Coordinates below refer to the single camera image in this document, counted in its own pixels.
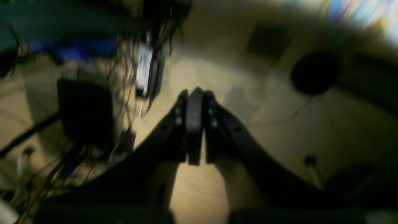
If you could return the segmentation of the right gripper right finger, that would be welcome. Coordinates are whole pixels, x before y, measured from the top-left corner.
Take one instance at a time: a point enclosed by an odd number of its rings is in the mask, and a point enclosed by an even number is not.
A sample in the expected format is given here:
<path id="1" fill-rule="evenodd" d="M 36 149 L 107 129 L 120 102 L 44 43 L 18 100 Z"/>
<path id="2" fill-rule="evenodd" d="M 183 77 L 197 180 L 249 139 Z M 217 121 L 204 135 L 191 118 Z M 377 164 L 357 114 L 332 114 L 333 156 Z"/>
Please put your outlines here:
<path id="1" fill-rule="evenodd" d="M 255 187 L 262 208 L 236 209 L 230 224 L 365 224 L 360 210 L 347 209 L 301 180 L 272 159 L 243 124 L 220 106 L 211 91 L 204 93 L 206 162 L 222 176 L 232 176 L 223 159 L 243 166 Z"/>

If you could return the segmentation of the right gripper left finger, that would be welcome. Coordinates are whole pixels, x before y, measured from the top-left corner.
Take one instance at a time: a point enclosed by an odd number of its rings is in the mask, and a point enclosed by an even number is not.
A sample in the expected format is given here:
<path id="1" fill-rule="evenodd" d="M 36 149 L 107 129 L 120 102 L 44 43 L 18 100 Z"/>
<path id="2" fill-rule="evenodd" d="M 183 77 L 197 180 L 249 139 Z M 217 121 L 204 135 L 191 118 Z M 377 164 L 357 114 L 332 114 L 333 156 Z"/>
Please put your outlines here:
<path id="1" fill-rule="evenodd" d="M 169 204 L 181 163 L 198 166 L 204 91 L 184 90 L 127 158 L 99 177 L 40 204 L 34 224 L 173 224 Z"/>

